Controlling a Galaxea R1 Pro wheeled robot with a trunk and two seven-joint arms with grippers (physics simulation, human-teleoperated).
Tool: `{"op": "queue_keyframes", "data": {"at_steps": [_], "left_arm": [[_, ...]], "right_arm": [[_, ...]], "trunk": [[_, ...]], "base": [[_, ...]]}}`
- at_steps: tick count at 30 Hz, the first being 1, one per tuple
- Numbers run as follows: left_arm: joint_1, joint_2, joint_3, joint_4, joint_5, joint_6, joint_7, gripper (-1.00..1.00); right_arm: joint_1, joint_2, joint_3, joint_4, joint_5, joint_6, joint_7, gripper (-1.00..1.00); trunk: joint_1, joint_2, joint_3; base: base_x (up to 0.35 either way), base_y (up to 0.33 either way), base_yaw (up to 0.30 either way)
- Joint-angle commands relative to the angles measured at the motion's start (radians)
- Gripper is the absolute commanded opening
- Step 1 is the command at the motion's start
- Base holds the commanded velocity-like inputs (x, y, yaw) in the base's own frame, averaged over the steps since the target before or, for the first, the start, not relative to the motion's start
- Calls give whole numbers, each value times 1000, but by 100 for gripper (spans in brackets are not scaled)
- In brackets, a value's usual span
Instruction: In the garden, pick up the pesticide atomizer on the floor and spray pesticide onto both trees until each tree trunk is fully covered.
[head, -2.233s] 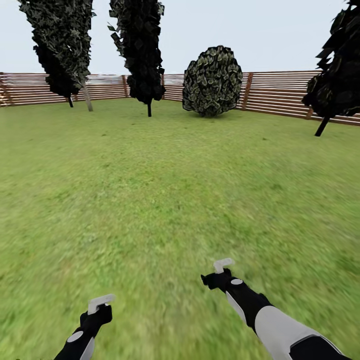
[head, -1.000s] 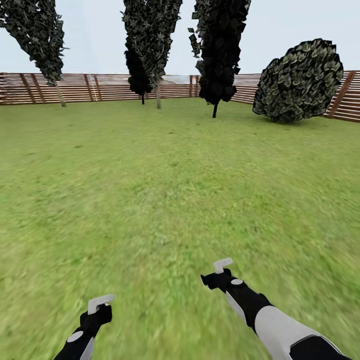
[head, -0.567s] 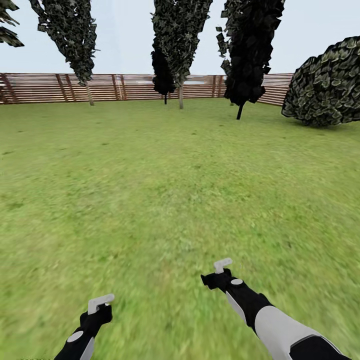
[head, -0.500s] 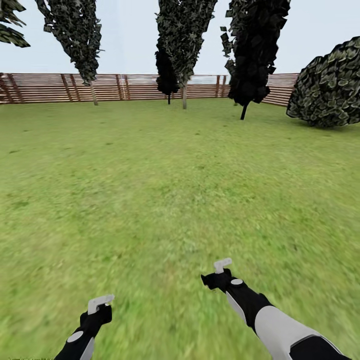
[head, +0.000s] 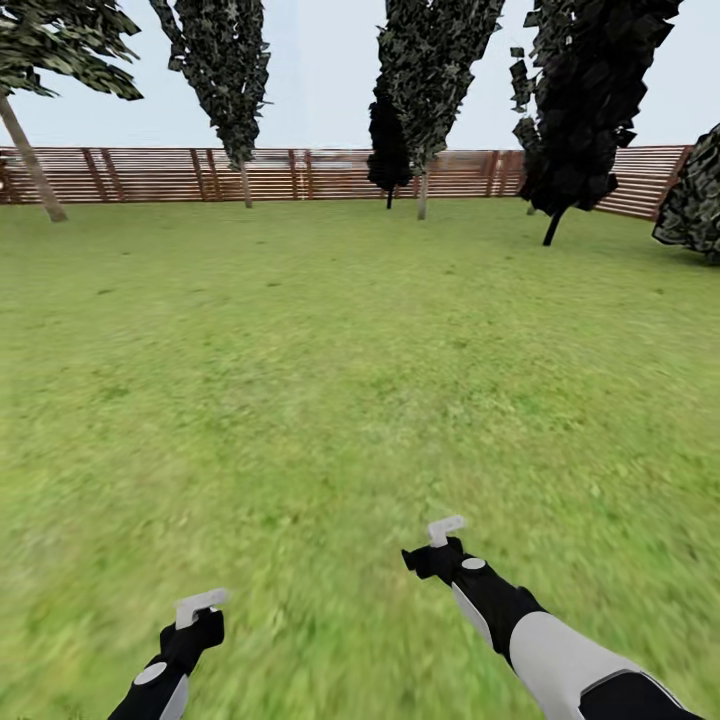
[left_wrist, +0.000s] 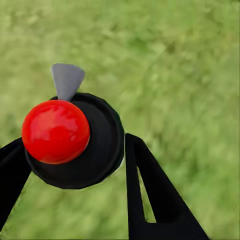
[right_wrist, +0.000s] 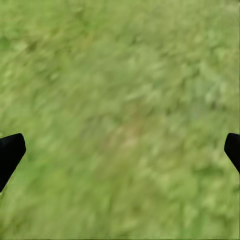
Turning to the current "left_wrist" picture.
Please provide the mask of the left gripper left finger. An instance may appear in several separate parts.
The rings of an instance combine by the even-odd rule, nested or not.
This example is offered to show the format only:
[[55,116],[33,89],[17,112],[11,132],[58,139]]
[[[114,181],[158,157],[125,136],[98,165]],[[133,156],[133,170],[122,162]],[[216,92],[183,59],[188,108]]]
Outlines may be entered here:
[[22,137],[0,148],[0,232],[31,171]]

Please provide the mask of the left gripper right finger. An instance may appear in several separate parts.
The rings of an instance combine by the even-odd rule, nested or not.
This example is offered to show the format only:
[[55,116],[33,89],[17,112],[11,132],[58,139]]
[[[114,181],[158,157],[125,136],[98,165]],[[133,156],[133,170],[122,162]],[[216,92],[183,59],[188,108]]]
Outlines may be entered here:
[[[145,142],[125,135],[129,240],[210,240]],[[145,220],[139,168],[156,223]]]

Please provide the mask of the pesticide atomizer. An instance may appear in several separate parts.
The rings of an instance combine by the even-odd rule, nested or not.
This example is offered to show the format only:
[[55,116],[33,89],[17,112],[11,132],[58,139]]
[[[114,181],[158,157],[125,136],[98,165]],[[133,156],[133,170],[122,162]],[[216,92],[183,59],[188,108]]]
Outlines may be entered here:
[[84,69],[56,63],[50,71],[57,96],[26,115],[21,130],[26,160],[39,178],[57,188],[99,184],[126,158],[120,116],[106,100],[77,92]]

